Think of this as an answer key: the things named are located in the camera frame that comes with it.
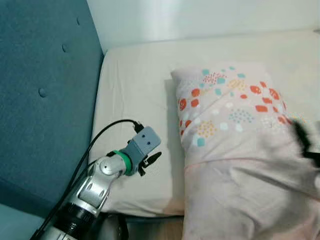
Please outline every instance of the teal dot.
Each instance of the teal dot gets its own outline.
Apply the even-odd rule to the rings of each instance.
[[[198,147],[203,147],[205,144],[206,144],[205,139],[203,137],[198,138],[198,140],[197,140]]]
[[[218,84],[224,84],[226,80],[223,77],[219,77],[216,81]]]
[[[237,75],[238,75],[238,77],[241,78],[241,79],[243,79],[243,78],[246,77],[246,75],[244,75],[243,73],[238,73]]]
[[[206,75],[209,75],[209,69],[203,69],[202,70],[202,74],[204,75],[204,76],[206,76]]]
[[[220,88],[216,88],[215,89],[215,94],[217,94],[218,96],[220,96],[222,93],[221,93],[221,89]]]

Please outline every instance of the white bed sheet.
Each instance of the white bed sheet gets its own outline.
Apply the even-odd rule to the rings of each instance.
[[[103,211],[146,217],[184,214],[184,155],[171,71],[209,68],[223,61],[263,62],[289,114],[303,119],[315,133],[313,123],[320,117],[319,52],[319,35],[311,29],[110,49],[101,69],[92,136],[112,121],[132,118],[158,133],[162,156],[145,176],[118,179]],[[97,141],[90,160],[123,148],[133,135],[130,124],[115,126]]]

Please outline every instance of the teal headboard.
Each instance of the teal headboard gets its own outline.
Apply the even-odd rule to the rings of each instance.
[[[0,0],[0,203],[44,216],[86,149],[103,59],[86,0]]]

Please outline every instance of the black cable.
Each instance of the black cable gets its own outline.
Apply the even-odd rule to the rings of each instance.
[[[64,200],[66,199],[66,197],[68,196],[69,192],[72,190],[72,187],[75,186],[74,180],[78,174],[79,169],[81,168],[83,162],[85,161],[85,159],[89,156],[89,152],[91,150],[91,148],[93,147],[93,145],[95,144],[95,142],[97,141],[97,139],[110,127],[119,124],[119,123],[124,123],[124,122],[129,122],[129,123],[133,123],[134,124],[134,130],[136,132],[140,132],[141,129],[143,129],[143,126],[131,119],[121,119],[118,121],[114,121],[112,123],[110,123],[109,125],[105,126],[95,137],[94,139],[91,141],[91,143],[89,144],[88,148],[86,149],[86,151],[84,152],[83,156],[81,157],[79,163],[77,164],[72,177],[67,185],[67,187],[65,188],[62,196],[60,197],[59,201],[54,205],[54,207],[51,209],[51,211],[49,212],[49,214],[47,215],[47,217],[45,218],[45,220],[43,221],[42,225],[34,232],[34,234],[32,235],[32,237],[30,238],[30,240],[36,240],[37,237],[41,236],[44,232],[45,227],[48,225],[48,223],[50,222],[50,220],[55,216],[55,214],[58,212],[60,206],[62,205],[62,203],[64,202]],[[89,166],[87,166],[80,175],[85,174],[85,171],[88,169]]]

